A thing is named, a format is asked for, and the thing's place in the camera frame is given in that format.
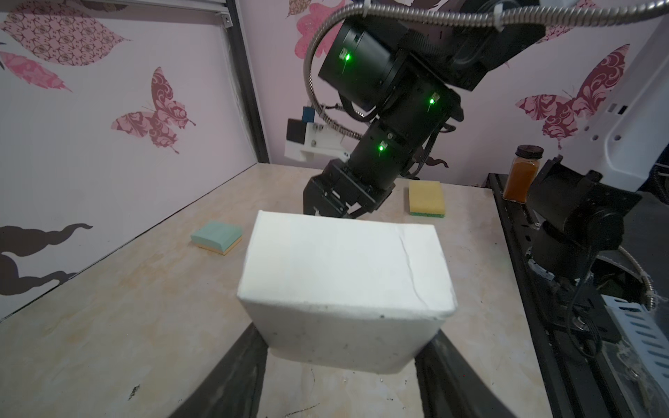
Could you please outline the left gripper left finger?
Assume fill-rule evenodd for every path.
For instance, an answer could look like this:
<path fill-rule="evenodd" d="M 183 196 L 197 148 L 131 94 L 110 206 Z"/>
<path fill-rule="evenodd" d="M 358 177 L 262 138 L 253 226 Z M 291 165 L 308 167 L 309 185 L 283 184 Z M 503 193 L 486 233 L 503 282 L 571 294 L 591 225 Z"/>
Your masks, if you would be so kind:
<path fill-rule="evenodd" d="M 267 359 L 268 344 L 251 324 L 171 416 L 255 418 Z"/>

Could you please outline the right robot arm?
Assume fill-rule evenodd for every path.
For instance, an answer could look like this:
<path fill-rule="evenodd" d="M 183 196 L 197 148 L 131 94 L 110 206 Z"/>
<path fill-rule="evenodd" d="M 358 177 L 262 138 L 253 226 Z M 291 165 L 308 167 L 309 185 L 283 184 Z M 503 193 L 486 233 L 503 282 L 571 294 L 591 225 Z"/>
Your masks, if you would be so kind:
<path fill-rule="evenodd" d="M 460 90 L 545 36 L 547 28 L 607 27 L 660 19 L 635 62 L 622 51 L 601 61 L 570 98 L 538 95 L 521 103 L 544 131 L 575 136 L 580 150 L 548 161 L 528 201 L 543 218 L 529 267 L 547 285 L 571 283 L 564 326 L 581 316 L 576 300 L 597 255 L 616 249 L 623 219 L 668 145 L 668 4 L 579 8 L 573 1 L 466 1 L 432 11 L 371 1 L 347 5 L 318 26 L 303 75 L 315 112 L 335 132 L 355 132 L 317 100 L 312 63 L 322 40 L 336 37 L 320 78 L 339 93 L 345 113 L 368 125 L 347 161 L 332 160 L 308 181 L 307 214 L 357 218 L 373 212 L 400 176 L 417 174 L 439 132 L 463 120 Z"/>

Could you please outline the beige ring box base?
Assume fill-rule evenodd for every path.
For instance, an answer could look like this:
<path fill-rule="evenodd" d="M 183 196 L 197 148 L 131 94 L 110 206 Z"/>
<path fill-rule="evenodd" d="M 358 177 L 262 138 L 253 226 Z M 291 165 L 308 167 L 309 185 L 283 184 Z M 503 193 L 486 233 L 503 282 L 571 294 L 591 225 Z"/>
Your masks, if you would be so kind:
<path fill-rule="evenodd" d="M 219 242 L 209 240 L 209 241 L 203 241 L 203 242 L 194 241 L 193 244 L 196 247 L 205 249 L 205 250 L 210 251 L 210 252 L 214 252 L 216 254 L 227 255 L 237 245 L 239 245 L 241 241 L 242 241 L 242 237 L 238 238 L 237 240 L 235 240 L 234 242 L 231 242 L 231 243 L 225 242 L 225 243 L 221 244 Z"/>

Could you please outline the white gift box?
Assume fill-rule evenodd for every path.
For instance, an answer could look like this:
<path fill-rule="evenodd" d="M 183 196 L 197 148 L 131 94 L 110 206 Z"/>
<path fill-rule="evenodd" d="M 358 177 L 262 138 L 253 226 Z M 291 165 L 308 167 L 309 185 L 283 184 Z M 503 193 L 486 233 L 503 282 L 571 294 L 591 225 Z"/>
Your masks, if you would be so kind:
<path fill-rule="evenodd" d="M 456 311 L 432 225 L 259 212 L 238 299 L 276 357 L 400 372 Z"/>

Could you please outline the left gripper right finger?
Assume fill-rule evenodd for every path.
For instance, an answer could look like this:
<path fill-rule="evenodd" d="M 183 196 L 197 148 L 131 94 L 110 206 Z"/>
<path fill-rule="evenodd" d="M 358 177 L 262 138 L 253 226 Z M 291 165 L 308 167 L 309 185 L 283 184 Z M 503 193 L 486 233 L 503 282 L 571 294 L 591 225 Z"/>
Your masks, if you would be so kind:
<path fill-rule="evenodd" d="M 514 416 L 442 331 L 418 353 L 415 364 L 425 418 Z"/>

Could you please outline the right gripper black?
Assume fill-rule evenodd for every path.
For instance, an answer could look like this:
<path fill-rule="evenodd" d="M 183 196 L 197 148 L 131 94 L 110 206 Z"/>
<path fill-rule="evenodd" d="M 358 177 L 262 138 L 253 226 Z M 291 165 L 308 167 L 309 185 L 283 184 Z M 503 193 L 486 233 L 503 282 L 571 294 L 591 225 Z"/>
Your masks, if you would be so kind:
<path fill-rule="evenodd" d="M 395 182 L 379 188 L 359 179 L 341 160 L 330 160 L 322 173 L 311 177 L 302 193 L 305 215 L 358 219 L 380 208 Z"/>

